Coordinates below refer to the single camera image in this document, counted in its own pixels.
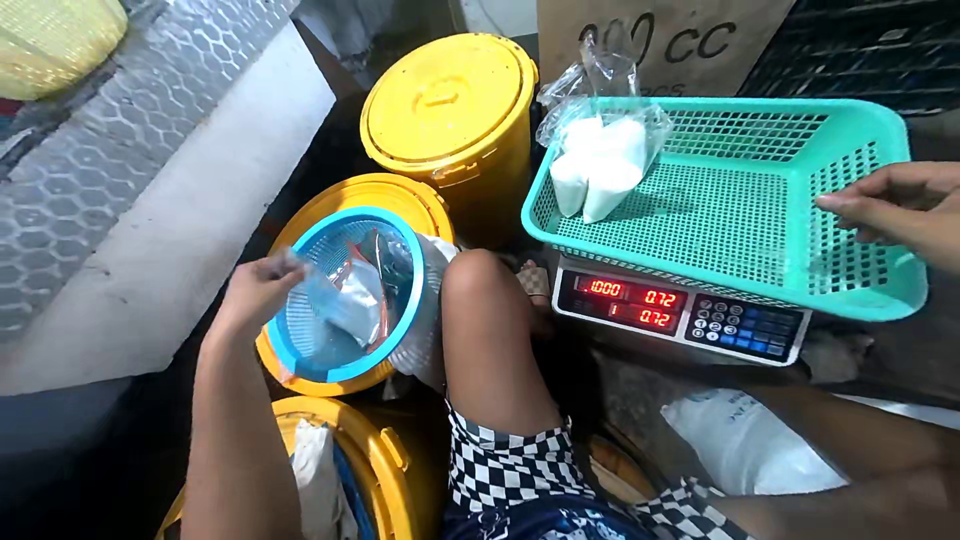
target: shorts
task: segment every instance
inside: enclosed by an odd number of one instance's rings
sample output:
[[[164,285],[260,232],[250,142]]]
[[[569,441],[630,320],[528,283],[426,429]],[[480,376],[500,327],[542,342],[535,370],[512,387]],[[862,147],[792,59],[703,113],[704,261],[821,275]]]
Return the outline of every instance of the shorts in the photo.
[[[449,402],[447,407],[452,445],[449,485],[453,503],[465,512],[558,495],[600,499],[573,458],[569,420],[563,427],[523,437],[478,426]],[[632,516],[658,538],[751,539],[709,504],[711,496],[724,494],[697,479],[681,479],[679,487],[650,502],[626,508],[610,503],[610,507]]]

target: blue round basket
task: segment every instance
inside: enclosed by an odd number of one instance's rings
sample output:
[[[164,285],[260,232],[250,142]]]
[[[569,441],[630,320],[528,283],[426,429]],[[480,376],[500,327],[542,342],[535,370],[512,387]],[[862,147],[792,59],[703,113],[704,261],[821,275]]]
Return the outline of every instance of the blue round basket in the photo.
[[[306,288],[302,283],[294,287],[287,296],[286,304],[267,324],[267,335],[280,363],[298,377],[313,382],[341,382],[363,375],[389,356],[410,330],[423,295],[423,250],[414,230],[398,215],[377,207],[341,210],[311,227],[292,249],[300,257],[313,261],[325,275],[330,275],[347,260],[347,241],[358,244],[372,229],[402,236],[410,249],[414,262],[410,300],[393,331],[379,347],[340,367],[316,371],[309,368],[309,359],[315,353],[315,316],[307,299]]]

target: teal plastic basket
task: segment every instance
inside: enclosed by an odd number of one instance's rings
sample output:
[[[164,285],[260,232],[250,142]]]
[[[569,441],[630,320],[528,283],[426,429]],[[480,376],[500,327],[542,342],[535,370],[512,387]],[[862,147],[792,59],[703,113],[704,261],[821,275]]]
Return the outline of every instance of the teal plastic basket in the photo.
[[[862,321],[901,319],[926,302],[924,263],[901,246],[862,244],[813,200],[910,160],[903,120],[856,100],[653,98],[675,123],[647,177],[604,221],[557,208],[547,150],[523,227],[572,256],[778,307]],[[641,107],[596,98],[597,111]]]

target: person's hand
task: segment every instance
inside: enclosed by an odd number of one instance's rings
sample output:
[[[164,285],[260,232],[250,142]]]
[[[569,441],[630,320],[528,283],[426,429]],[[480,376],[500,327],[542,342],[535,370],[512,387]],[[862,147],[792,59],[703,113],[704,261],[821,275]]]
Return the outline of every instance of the person's hand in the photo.
[[[860,242],[895,242],[960,274],[960,162],[894,163],[816,204],[857,229]]]
[[[237,266],[208,336],[253,341],[303,281],[304,268],[284,258],[262,258]]]

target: hexagonal pattern mat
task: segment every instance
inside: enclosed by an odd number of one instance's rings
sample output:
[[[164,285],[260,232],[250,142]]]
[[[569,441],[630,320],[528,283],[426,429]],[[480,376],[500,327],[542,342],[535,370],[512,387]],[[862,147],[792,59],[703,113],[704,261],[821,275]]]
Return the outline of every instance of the hexagonal pattern mat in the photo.
[[[0,343],[20,335],[300,0],[176,0],[0,184]]]

